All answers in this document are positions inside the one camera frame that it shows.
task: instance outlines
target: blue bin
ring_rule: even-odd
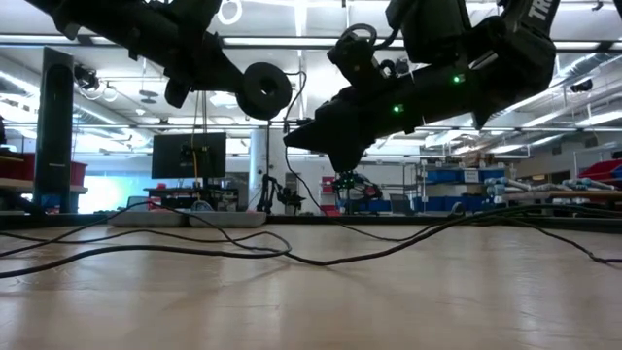
[[[446,196],[445,197],[445,211],[451,211],[454,207],[454,204],[462,203],[465,207],[465,210],[468,210],[468,203],[466,197],[458,197],[458,196]]]
[[[425,205],[426,211],[445,211],[445,197],[428,197],[428,203]]]
[[[486,200],[485,196],[468,197],[468,211],[471,211],[471,212],[481,211],[484,200]]]
[[[456,182],[459,173],[454,170],[432,170],[428,171],[428,180],[434,183]]]
[[[479,170],[479,181],[484,182],[486,179],[498,179],[505,176],[505,170]]]
[[[412,208],[415,212],[424,211],[424,202],[421,197],[412,198]]]

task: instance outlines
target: green led light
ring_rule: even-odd
[[[462,83],[462,82],[464,82],[464,81],[465,81],[465,76],[463,76],[463,75],[457,75],[457,76],[454,76],[454,77],[451,79],[451,81],[452,81],[452,83],[454,83],[454,84],[460,84],[460,83]]]
[[[401,113],[404,111],[404,106],[401,104],[393,106],[393,113]]]

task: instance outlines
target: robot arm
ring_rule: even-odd
[[[217,34],[206,32],[222,0],[26,0],[76,39],[81,26],[164,67],[166,101],[181,108],[192,90],[234,92],[251,117],[270,120],[292,99],[287,76],[255,63],[244,74],[225,56]]]
[[[341,172],[354,169],[378,137],[464,113],[481,128],[491,114],[548,87],[556,55],[549,31],[560,1],[503,0],[500,16],[471,27],[464,0],[392,0],[388,23],[401,30],[410,61],[429,66],[387,74],[373,43],[347,30],[328,57],[351,85],[286,145],[326,153]]]

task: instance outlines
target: computer monitor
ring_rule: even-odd
[[[197,177],[225,176],[226,134],[207,133],[154,136],[153,179],[194,178],[194,156]]]

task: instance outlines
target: ceiling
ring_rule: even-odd
[[[373,25],[380,37],[386,37],[391,29],[386,23],[384,9],[387,1],[348,1],[346,8],[341,8],[339,0],[252,0],[241,1],[242,13],[239,20],[230,25],[224,25],[219,17],[214,17],[210,32],[219,32],[222,36],[291,36],[291,37],[338,37],[348,25],[358,22]],[[591,11],[595,1],[563,1],[552,28],[551,37],[554,40],[589,40],[589,41],[617,41],[622,37],[622,20],[612,8],[610,1],[599,11]],[[225,19],[235,16],[235,4],[225,0],[222,15]],[[473,24],[483,18],[496,15],[498,8],[491,1],[467,1],[467,8]],[[0,13],[0,37],[3,35],[27,34],[24,40],[36,40],[36,35],[57,35],[52,20],[39,12],[23,0],[3,0],[3,11]],[[127,50],[119,48],[97,48],[80,46],[61,46],[58,50],[74,55],[77,62],[97,70],[97,76],[105,83],[114,87],[118,95],[114,101],[104,97],[114,97],[113,91],[102,90],[87,92],[88,99],[102,107],[103,111],[110,111],[111,116],[119,115],[127,118],[128,123],[158,123],[168,119],[170,123],[191,124],[195,118],[195,107],[198,94],[191,95],[181,109],[168,105],[163,98],[167,79],[162,76],[162,68],[142,58],[138,61],[129,59]],[[295,102],[291,118],[311,117],[313,111],[325,101],[346,87],[347,81],[341,76],[335,66],[330,64],[325,50],[283,50],[283,49],[225,49],[225,55],[242,71],[249,65],[265,61],[272,63],[286,72],[296,72],[303,69],[308,76],[302,98]],[[0,56],[16,63],[23,70],[34,73],[41,72],[43,49],[41,46],[10,45],[0,48]],[[563,53],[559,56],[558,69],[560,81],[566,78],[565,70],[577,61],[584,59],[585,53]],[[376,55],[378,60],[406,57],[401,51],[382,51]],[[565,106],[580,105],[581,101],[593,94],[606,92],[622,83],[622,66],[619,61],[611,59],[607,65],[595,67],[589,72],[593,77],[594,89],[591,93],[563,94],[564,89],[552,88],[539,98],[533,99],[511,112],[498,114],[492,118],[490,125],[494,126],[521,126],[528,121],[557,111]],[[298,90],[301,80],[291,76],[293,87]],[[155,104],[141,102],[144,96],[139,94],[141,89],[158,94],[154,98]],[[207,92],[208,98],[206,114],[210,117],[209,124],[251,124],[263,122],[246,118],[237,107],[234,99],[222,93]],[[590,107],[610,103],[618,98],[613,94],[591,104]],[[577,107],[575,116],[585,113],[585,107]],[[465,126],[469,117],[461,116],[443,125]],[[547,121],[546,125],[569,125],[568,118],[559,118]],[[233,138],[248,138],[249,130],[229,130]],[[459,142],[472,140],[465,138],[463,133],[455,133],[455,138],[449,138],[454,147]],[[399,140],[424,140],[433,136],[431,132],[417,132],[409,135],[397,135],[391,138],[386,146],[397,146]],[[476,135],[477,142],[489,140],[488,133]],[[497,142],[507,143],[513,133],[494,135]],[[402,147],[407,154],[408,147]]]

